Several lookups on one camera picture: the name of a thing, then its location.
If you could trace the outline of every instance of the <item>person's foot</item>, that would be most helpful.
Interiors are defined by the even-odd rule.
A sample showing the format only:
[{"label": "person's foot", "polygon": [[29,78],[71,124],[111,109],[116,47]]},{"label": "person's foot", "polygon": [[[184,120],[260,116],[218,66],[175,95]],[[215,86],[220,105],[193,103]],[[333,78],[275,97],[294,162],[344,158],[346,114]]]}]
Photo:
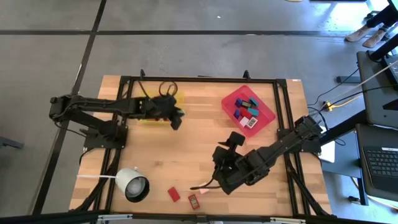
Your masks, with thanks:
[{"label": "person's foot", "polygon": [[350,41],[350,42],[359,41],[360,39],[362,39],[362,37],[366,36],[366,34],[368,34],[370,30],[371,30],[371,28],[367,27],[366,25],[362,26],[362,28],[360,28],[359,30],[346,36],[346,40]]},{"label": "person's foot", "polygon": [[380,42],[380,40],[384,37],[385,34],[386,31],[378,30],[375,34],[373,34],[373,36],[371,36],[368,40],[366,40],[362,46],[373,48],[374,46],[376,46],[378,42]]}]

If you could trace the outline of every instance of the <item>concrete floor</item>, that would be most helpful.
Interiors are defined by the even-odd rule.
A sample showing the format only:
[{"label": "concrete floor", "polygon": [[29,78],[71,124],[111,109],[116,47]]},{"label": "concrete floor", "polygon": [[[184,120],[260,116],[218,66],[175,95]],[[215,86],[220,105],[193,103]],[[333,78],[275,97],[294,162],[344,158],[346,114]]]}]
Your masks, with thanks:
[{"label": "concrete floor", "polygon": [[[376,9],[382,9],[381,2],[374,4]],[[90,30],[99,4],[100,0],[3,0],[0,29]],[[99,29],[351,31],[362,26],[368,12],[364,2],[112,0],[106,4]],[[0,35],[0,136],[25,144],[23,150],[0,149],[0,217],[29,213],[57,132],[47,116],[49,99],[72,89],[87,40],[85,35]],[[317,36],[97,36],[80,94],[96,97],[103,75],[138,75],[141,68],[148,76],[192,77],[241,77],[247,69],[256,78],[302,79],[307,101],[313,103],[317,95],[336,85],[336,76],[356,69],[355,54],[365,50],[362,42]],[[342,86],[322,100],[349,88]],[[328,125],[363,108],[359,99],[327,113]],[[81,137],[67,134],[45,213],[67,211],[82,145]],[[349,178],[324,176],[333,214],[398,222],[386,207],[349,203],[347,196],[358,196]]]}]

